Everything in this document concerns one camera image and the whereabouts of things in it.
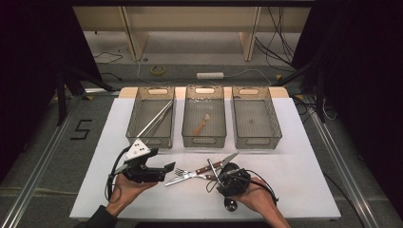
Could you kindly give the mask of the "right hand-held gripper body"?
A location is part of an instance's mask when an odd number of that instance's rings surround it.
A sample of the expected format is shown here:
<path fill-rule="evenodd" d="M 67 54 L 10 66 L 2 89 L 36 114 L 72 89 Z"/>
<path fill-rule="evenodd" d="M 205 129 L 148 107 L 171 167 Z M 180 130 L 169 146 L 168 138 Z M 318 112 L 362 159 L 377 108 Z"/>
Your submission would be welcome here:
<path fill-rule="evenodd" d="M 243 194 L 249 187 L 251 176 L 244 168 L 240 168 L 232 160 L 237 157 L 238 152 L 235 152 L 221 161 L 221 167 L 216 168 L 223 175 L 222 184 L 224 185 L 223 192 L 225 197 L 233 197 Z"/>

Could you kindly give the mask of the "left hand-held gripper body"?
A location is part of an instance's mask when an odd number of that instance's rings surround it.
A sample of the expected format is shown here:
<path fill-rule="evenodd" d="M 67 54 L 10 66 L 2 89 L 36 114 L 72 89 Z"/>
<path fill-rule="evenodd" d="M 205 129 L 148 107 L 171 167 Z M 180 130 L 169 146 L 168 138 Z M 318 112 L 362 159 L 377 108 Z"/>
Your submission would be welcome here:
<path fill-rule="evenodd" d="M 163 168 L 148 167 L 146 165 L 149 159 L 146 154 L 150 149 L 140 139 L 129 147 L 124 155 L 123 175 L 129 180 L 137 183 L 164 181 L 165 173 Z"/>

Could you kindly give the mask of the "translucent grey plastic bin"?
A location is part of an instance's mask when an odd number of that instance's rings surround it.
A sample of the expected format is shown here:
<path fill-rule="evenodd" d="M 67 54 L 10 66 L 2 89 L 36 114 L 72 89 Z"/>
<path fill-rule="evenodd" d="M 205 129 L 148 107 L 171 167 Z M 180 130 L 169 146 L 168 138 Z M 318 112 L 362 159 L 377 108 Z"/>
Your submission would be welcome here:
<path fill-rule="evenodd" d="M 223 87 L 188 85 L 182 121 L 183 145 L 223 148 L 226 136 Z"/>
<path fill-rule="evenodd" d="M 175 88 L 139 87 L 125 133 L 133 143 L 140 139 L 150 148 L 173 144 Z"/>
<path fill-rule="evenodd" d="M 267 86 L 233 86 L 232 113 L 237 149 L 275 149 L 282 132 Z"/>

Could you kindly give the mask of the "aluminium floor rail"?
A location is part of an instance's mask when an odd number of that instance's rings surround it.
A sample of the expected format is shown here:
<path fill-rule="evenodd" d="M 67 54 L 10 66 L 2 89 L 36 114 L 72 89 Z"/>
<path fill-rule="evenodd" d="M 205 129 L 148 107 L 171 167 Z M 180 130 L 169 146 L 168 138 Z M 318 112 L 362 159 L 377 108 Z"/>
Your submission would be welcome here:
<path fill-rule="evenodd" d="M 29 202 L 34 195 L 34 192 L 43 178 L 49 163 L 51 162 L 60 141 L 63 139 L 67 127 L 70 123 L 71 116 L 74 113 L 77 105 L 81 102 L 82 98 L 75 96 L 71 99 L 70 105 L 67 108 L 65 118 L 54 130 L 51 139 L 49 140 L 46 149 L 42 153 L 39 161 L 36 163 L 33 171 L 31 172 L 28 181 L 19 191 L 16 200 L 7 212 L 7 216 L 1 223 L 1 228 L 16 228 L 22 216 L 24 215 Z"/>
<path fill-rule="evenodd" d="M 336 167 L 337 173 L 344 185 L 344 194 L 347 196 L 350 205 L 355 210 L 360 224 L 363 228 L 379 228 L 379 224 L 375 219 L 373 210 L 365 199 L 363 193 L 359 189 L 352 172 L 347 163 L 342 158 L 342 155 L 336 146 L 328 127 L 318 117 L 317 113 L 310 107 L 307 108 L 309 113 L 308 118 L 313 120 L 313 123 L 324 142 L 326 149 Z"/>

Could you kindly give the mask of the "beige wooden shelf unit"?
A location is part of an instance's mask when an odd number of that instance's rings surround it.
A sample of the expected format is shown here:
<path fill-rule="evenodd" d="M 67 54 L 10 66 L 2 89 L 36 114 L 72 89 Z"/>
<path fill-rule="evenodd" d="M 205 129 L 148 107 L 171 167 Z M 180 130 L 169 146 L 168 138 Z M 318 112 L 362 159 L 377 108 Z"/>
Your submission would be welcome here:
<path fill-rule="evenodd" d="M 84 31 L 123 31 L 133 60 L 144 53 L 151 31 L 236 32 L 249 62 L 258 32 L 303 31 L 310 8 L 297 7 L 75 7 Z"/>

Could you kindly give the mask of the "black metal stand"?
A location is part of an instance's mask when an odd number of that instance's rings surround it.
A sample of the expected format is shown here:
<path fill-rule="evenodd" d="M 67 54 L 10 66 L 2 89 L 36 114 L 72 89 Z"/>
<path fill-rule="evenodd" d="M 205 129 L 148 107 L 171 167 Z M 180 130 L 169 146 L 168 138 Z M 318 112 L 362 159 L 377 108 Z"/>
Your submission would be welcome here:
<path fill-rule="evenodd" d="M 316 88 L 316 114 L 319 117 L 322 123 L 325 123 L 325 111 L 324 111 L 324 89 L 323 89 L 323 72 L 320 69 L 315 68 L 315 64 L 313 62 L 308 63 L 297 71 L 293 72 L 285 79 L 281 79 L 274 83 L 274 86 L 285 86 L 288 83 L 294 81 L 300 76 L 309 74 L 311 76 L 314 75 L 314 72 L 317 74 L 317 88 Z"/>
<path fill-rule="evenodd" d="M 90 81 L 92 84 L 108 92 L 118 91 L 118 88 L 104 83 L 101 77 L 96 78 L 74 66 L 63 66 L 56 74 L 56 91 L 59 108 L 58 125 L 61 125 L 67 117 L 66 89 L 73 96 L 83 97 L 86 92 L 81 84 L 82 81 Z"/>

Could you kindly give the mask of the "metal spoon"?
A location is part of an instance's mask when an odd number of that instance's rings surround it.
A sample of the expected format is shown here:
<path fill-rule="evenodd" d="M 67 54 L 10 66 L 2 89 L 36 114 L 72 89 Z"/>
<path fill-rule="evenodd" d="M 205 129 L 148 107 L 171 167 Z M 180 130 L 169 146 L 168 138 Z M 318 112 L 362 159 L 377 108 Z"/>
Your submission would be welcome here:
<path fill-rule="evenodd" d="M 207 161 L 208 161 L 208 163 L 209 163 L 209 165 L 210 165 L 210 167 L 211 167 L 211 170 L 212 170 L 213 174 L 214 174 L 214 173 L 217 173 L 217 172 L 216 172 L 216 168 L 214 167 L 214 165 L 213 165 L 213 163 L 211 162 L 211 160 L 208 159 Z M 235 200 L 232 200 L 232 199 L 229 198 L 229 197 L 225 197 L 225 198 L 224 198 L 224 203 L 223 203 L 223 204 L 224 204 L 225 209 L 226 209 L 227 211 L 229 211 L 229 212 L 235 212 L 235 211 L 238 209 L 238 204 L 237 204 L 237 202 L 236 202 Z"/>

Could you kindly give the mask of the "person's left hand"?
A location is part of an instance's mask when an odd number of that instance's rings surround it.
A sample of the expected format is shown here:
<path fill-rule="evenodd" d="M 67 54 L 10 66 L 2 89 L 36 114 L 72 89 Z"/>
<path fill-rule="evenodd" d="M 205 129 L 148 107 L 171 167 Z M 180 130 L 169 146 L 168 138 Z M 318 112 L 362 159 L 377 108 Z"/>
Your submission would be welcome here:
<path fill-rule="evenodd" d="M 137 183 L 128 180 L 123 174 L 116 177 L 115 185 L 106 206 L 107 212 L 118 217 L 141 193 L 157 185 L 156 182 Z"/>

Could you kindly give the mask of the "white table cover board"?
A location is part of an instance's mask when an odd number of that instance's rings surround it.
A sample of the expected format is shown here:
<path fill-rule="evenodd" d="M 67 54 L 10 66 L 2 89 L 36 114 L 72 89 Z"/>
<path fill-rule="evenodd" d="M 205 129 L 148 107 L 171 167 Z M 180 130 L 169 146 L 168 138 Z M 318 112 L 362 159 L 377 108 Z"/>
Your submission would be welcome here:
<path fill-rule="evenodd" d="M 288 219 L 339 219 L 334 197 L 324 179 L 313 148 L 303 128 L 294 102 L 289 98 L 273 101 L 282 137 L 273 150 L 238 150 L 233 136 L 227 136 L 222 149 L 185 148 L 182 145 L 183 103 L 176 103 L 174 145 L 148 160 L 162 167 L 174 162 L 188 171 L 218 162 L 234 154 L 241 168 L 260 174 L 274 189 L 278 209 Z M 119 153 L 127 147 L 125 136 L 133 107 L 131 99 L 116 99 L 72 207 L 74 219 L 87 219 L 106 203 L 106 179 Z M 258 220 L 260 216 L 241 205 L 234 212 L 223 206 L 218 191 L 208 192 L 207 181 L 193 178 L 173 185 L 160 183 L 138 196 L 121 216 L 137 221 L 236 221 Z"/>

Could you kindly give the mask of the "white power strip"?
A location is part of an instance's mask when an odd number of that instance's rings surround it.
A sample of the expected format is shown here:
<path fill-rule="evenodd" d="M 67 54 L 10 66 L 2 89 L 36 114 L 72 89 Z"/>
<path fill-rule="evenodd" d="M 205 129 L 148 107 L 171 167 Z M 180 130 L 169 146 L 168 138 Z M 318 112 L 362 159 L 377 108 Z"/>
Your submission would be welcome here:
<path fill-rule="evenodd" d="M 199 80 L 221 80 L 224 78 L 224 74 L 222 72 L 204 72 L 197 73 L 196 77 Z"/>

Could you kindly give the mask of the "black curtain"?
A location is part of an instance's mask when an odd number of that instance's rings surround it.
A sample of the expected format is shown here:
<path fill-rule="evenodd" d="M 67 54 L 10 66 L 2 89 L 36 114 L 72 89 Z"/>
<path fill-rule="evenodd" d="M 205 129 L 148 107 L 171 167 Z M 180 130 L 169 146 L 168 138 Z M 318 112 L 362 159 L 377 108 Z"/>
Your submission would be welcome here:
<path fill-rule="evenodd" d="M 65 67 L 101 78 L 73 6 L 62 0 L 0 0 L 0 183 L 40 122 Z"/>
<path fill-rule="evenodd" d="M 324 93 L 403 219 L 403 0 L 314 0 L 293 60 Z"/>

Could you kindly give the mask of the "metal chopstick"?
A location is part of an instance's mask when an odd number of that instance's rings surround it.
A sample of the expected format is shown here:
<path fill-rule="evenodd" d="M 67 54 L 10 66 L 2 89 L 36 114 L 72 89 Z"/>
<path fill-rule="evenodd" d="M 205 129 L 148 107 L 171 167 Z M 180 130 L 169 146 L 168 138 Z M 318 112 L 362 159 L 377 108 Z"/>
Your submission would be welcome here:
<path fill-rule="evenodd" d="M 139 132 L 137 138 L 145 137 L 153 127 L 163 118 L 164 114 L 173 105 L 172 101 L 169 101 L 157 114 L 156 116 Z"/>
<path fill-rule="evenodd" d="M 157 123 L 155 127 L 146 135 L 146 137 L 152 137 L 155 134 L 155 131 L 158 129 L 159 125 L 163 122 L 163 119 L 168 114 L 168 112 L 172 109 L 172 106 L 168 109 L 168 111 L 164 114 L 163 118 Z"/>

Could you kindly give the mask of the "knife with wooden handle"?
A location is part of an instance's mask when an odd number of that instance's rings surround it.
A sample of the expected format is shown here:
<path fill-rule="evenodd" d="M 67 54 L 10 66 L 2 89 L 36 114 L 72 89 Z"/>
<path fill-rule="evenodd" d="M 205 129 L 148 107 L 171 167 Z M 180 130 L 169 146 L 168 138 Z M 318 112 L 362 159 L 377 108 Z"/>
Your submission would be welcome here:
<path fill-rule="evenodd" d="M 214 165 L 215 168 L 220 168 L 220 167 L 221 167 L 221 163 L 220 163 L 220 162 L 216 162 L 216 163 L 214 163 L 213 165 Z M 209 174 L 209 171 L 211 171 L 210 165 L 207 165 L 207 166 L 202 167 L 202 168 L 199 168 L 199 169 L 200 169 L 201 171 L 203 171 L 205 174 L 210 175 L 210 174 Z M 173 178 L 172 180 L 169 180 L 165 185 L 166 185 L 166 186 L 170 186 L 170 185 L 173 185 L 173 184 L 176 184 L 176 183 L 179 183 L 179 182 L 182 182 L 182 181 L 187 181 L 187 180 L 190 180 L 190 179 L 187 179 L 187 178 L 185 178 L 185 177 L 179 177 L 179 176 L 176 175 L 175 178 Z"/>

